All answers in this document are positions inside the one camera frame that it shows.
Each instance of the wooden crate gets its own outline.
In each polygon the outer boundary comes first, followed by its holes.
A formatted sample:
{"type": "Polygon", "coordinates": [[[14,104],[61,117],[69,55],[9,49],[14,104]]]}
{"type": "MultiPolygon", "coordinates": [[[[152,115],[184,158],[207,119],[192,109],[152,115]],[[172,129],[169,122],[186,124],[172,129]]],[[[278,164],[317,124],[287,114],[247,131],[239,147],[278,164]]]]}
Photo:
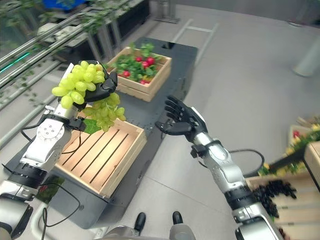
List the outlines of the wooden crate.
{"type": "MultiPolygon", "coordinates": [[[[110,198],[147,142],[142,128],[116,119],[108,132],[81,132],[81,147],[62,154],[56,167],[93,192],[110,198]]],[[[73,131],[64,152],[79,145],[79,131],[73,131]]]]}
{"type": "Polygon", "coordinates": [[[269,181],[281,179],[291,183],[296,188],[296,199],[280,194],[272,198],[276,204],[279,218],[274,222],[283,228],[291,240],[319,240],[320,239],[320,192],[310,174],[306,172],[287,174],[282,177],[273,175],[246,178],[251,190],[259,185],[266,185],[269,181]]]}
{"type": "MultiPolygon", "coordinates": [[[[108,65],[110,66],[114,64],[117,61],[119,56],[128,55],[130,53],[131,53],[130,47],[124,48],[111,61],[108,62],[108,65]]],[[[134,55],[136,57],[140,57],[141,56],[140,50],[135,49],[134,55]]],[[[127,79],[123,76],[118,76],[117,90],[122,93],[134,96],[138,99],[142,99],[146,102],[150,102],[152,98],[156,95],[158,90],[161,88],[161,86],[164,84],[164,82],[167,80],[171,72],[172,59],[170,57],[166,57],[162,55],[161,57],[162,59],[159,60],[158,63],[156,64],[157,73],[153,77],[150,83],[141,84],[139,82],[127,79]]],[[[108,72],[116,71],[116,69],[109,67],[107,71],[108,72]]]]}

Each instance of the cable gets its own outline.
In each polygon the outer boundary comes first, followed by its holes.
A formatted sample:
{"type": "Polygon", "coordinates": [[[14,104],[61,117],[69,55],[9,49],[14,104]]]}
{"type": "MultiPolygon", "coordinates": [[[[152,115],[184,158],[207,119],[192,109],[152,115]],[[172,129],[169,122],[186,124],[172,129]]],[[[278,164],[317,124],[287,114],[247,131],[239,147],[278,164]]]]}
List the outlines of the cable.
{"type": "Polygon", "coordinates": [[[77,147],[75,150],[63,152],[63,153],[61,153],[61,154],[71,154],[71,153],[74,153],[74,152],[77,151],[80,147],[81,147],[81,132],[79,131],[79,145],[78,145],[78,147],[77,147]]]}
{"type": "Polygon", "coordinates": [[[68,190],[66,190],[63,186],[57,184],[57,183],[44,183],[44,184],[40,184],[40,186],[45,186],[45,185],[56,185],[58,186],[59,188],[63,189],[67,194],[69,194],[71,197],[73,197],[77,202],[78,202],[78,206],[76,207],[76,209],[70,213],[68,216],[66,216],[64,219],[62,219],[61,221],[58,221],[54,224],[51,224],[51,225],[48,225],[47,224],[47,221],[48,221],[48,210],[46,207],[43,208],[42,210],[42,220],[43,220],[43,231],[42,231],[42,237],[41,237],[41,240],[44,240],[45,239],[45,234],[46,234],[46,229],[47,228],[51,228],[51,227],[54,227],[62,222],[64,222],[65,220],[67,220],[68,218],[70,218],[81,206],[81,203],[80,201],[78,200],[78,198],[73,195],[71,192],[69,192],[68,190]]]}
{"type": "Polygon", "coordinates": [[[24,130],[27,130],[27,129],[34,129],[34,128],[37,128],[40,126],[41,123],[37,123],[35,125],[31,125],[31,126],[25,126],[23,128],[20,129],[20,133],[22,134],[22,136],[24,136],[30,143],[32,143],[34,140],[31,139],[25,132],[24,130]]]}
{"type": "MultiPolygon", "coordinates": [[[[229,153],[231,153],[231,154],[233,154],[233,153],[241,153],[241,152],[253,152],[253,153],[258,154],[258,155],[261,157],[261,163],[260,163],[259,167],[258,167],[257,169],[255,169],[255,170],[253,170],[253,171],[251,171],[251,172],[243,175],[245,178],[250,178],[250,177],[256,176],[256,175],[257,175],[257,172],[259,171],[259,169],[260,169],[260,168],[264,165],[264,163],[265,163],[265,157],[262,155],[261,152],[255,150],[255,149],[251,149],[251,148],[236,149],[236,150],[231,150],[231,151],[229,151],[229,153]]],[[[208,168],[208,167],[207,167],[206,165],[204,165],[201,161],[199,161],[199,160],[197,160],[197,161],[198,161],[198,163],[199,163],[202,167],[204,167],[204,168],[206,168],[206,169],[208,168]]]]}

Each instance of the black table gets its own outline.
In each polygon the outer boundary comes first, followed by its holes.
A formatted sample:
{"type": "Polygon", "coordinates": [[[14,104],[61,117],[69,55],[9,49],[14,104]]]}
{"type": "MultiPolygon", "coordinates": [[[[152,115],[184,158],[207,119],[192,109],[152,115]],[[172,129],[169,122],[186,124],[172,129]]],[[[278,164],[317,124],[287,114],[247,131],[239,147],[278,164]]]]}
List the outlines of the black table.
{"type": "MultiPolygon", "coordinates": [[[[139,38],[135,45],[139,48],[142,43],[152,43],[154,45],[154,53],[172,58],[171,73],[151,102],[145,102],[118,92],[121,99],[120,105],[125,108],[127,121],[145,130],[147,143],[111,198],[103,199],[100,195],[90,191],[90,189],[87,189],[56,168],[50,172],[50,174],[65,178],[64,188],[80,200],[82,206],[80,210],[71,216],[70,220],[84,229],[88,229],[94,224],[98,227],[99,222],[104,225],[106,223],[114,223],[123,216],[163,140],[161,132],[154,126],[156,121],[165,122],[168,119],[164,112],[166,97],[174,95],[183,100],[192,82],[197,48],[147,37],[139,38]]],[[[26,145],[7,164],[10,169],[15,168],[27,147],[26,145]]],[[[77,203],[60,189],[49,205],[66,216],[75,209],[77,203]]]]}

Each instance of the bunch of green grapes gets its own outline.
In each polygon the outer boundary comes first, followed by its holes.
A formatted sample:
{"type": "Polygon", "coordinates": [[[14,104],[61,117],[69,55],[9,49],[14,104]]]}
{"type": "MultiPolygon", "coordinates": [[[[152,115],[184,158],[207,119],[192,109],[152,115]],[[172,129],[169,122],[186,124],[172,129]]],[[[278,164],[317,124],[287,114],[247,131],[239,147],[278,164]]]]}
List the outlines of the bunch of green grapes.
{"type": "Polygon", "coordinates": [[[107,132],[110,127],[115,125],[114,121],[118,118],[125,121],[125,109],[118,107],[120,104],[119,95],[115,92],[111,93],[105,99],[95,101],[92,107],[86,107],[82,112],[93,120],[96,120],[97,127],[107,132]]]}
{"type": "Polygon", "coordinates": [[[52,94],[61,98],[61,106],[70,109],[73,103],[85,102],[86,90],[96,90],[98,83],[105,81],[103,67],[100,64],[89,64],[82,61],[75,65],[66,78],[62,78],[59,85],[52,89],[52,94]]]}

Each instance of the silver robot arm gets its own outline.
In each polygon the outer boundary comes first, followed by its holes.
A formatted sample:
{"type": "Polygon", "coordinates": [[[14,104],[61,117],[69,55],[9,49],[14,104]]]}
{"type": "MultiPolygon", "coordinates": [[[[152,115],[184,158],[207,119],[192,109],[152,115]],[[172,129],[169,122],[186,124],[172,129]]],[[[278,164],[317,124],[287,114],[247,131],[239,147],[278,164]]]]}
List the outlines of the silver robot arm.
{"type": "MultiPolygon", "coordinates": [[[[66,77],[72,68],[73,64],[70,64],[63,77],[66,77]]],[[[27,202],[34,199],[47,173],[54,168],[64,146],[71,138],[72,130],[84,131],[86,128],[83,118],[76,118],[78,112],[85,108],[88,102],[105,99],[115,91],[118,84],[117,74],[111,72],[109,75],[105,69],[104,74],[105,81],[96,84],[95,91],[86,93],[84,104],[74,103],[70,109],[64,109],[60,103],[56,108],[46,106],[34,141],[9,178],[0,183],[0,240],[16,239],[25,230],[33,212],[27,202]]]]}
{"type": "Polygon", "coordinates": [[[156,122],[156,127],[169,135],[185,135],[193,143],[191,155],[203,159],[214,182],[232,209],[240,227],[235,231],[238,240],[283,240],[260,202],[249,189],[240,168],[218,139],[212,139],[203,117],[193,107],[186,106],[173,96],[165,102],[167,116],[174,123],[156,122]]]}

